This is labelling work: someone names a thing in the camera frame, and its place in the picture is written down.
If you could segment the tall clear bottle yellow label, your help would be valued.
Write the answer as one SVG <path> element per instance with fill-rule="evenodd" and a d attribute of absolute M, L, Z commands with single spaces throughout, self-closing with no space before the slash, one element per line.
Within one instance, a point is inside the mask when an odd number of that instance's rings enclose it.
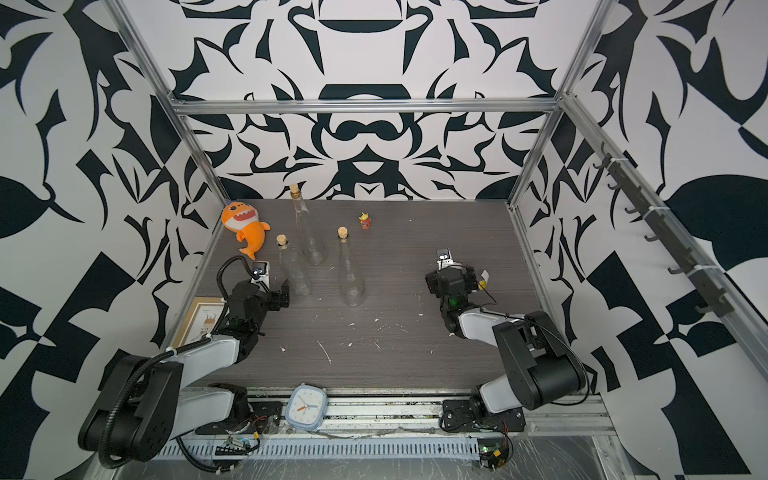
<path fill-rule="evenodd" d="M 337 267 L 339 291 L 346 305 L 359 306 L 364 301 L 365 281 L 356 262 L 348 229 L 339 227 L 337 238 L 339 242 Z"/>

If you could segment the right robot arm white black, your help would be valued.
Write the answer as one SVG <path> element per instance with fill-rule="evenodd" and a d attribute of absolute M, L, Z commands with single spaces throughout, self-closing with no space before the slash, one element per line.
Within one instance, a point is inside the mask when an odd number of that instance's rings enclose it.
<path fill-rule="evenodd" d="M 425 282 L 450 333 L 498 350 L 504 374 L 478 387 L 481 412 L 535 410 L 587 387 L 585 366 L 546 312 L 513 315 L 472 302 L 480 282 L 468 265 L 445 265 L 427 273 Z"/>

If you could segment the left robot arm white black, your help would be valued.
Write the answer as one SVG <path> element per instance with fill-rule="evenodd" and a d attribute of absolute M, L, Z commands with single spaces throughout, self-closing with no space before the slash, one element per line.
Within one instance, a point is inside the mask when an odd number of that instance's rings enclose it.
<path fill-rule="evenodd" d="M 195 387 L 207 375 L 245 360 L 265 317 L 290 304 L 290 287 L 276 291 L 242 281 L 229 294 L 220 325 L 201 339 L 154 357 L 128 355 L 109 374 L 83 421 L 77 442 L 107 468 L 146 462 L 172 439 L 226 420 L 241 410 L 234 386 Z"/>

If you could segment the small clear bottle with cork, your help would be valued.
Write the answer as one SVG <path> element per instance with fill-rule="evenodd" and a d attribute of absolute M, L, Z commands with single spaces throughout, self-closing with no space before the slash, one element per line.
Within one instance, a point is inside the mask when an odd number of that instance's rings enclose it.
<path fill-rule="evenodd" d="M 311 293 L 311 282 L 301 252 L 285 234 L 278 235 L 276 242 L 279 263 L 293 294 L 308 296 Z"/>

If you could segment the clear glass bottle with cork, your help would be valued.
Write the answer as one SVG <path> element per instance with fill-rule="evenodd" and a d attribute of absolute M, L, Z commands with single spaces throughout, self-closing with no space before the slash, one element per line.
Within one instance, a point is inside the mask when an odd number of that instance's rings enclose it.
<path fill-rule="evenodd" d="M 289 190 L 295 210 L 296 228 L 302 253 L 310 265 L 319 266 L 326 259 L 323 239 L 302 196 L 299 185 L 291 184 Z"/>

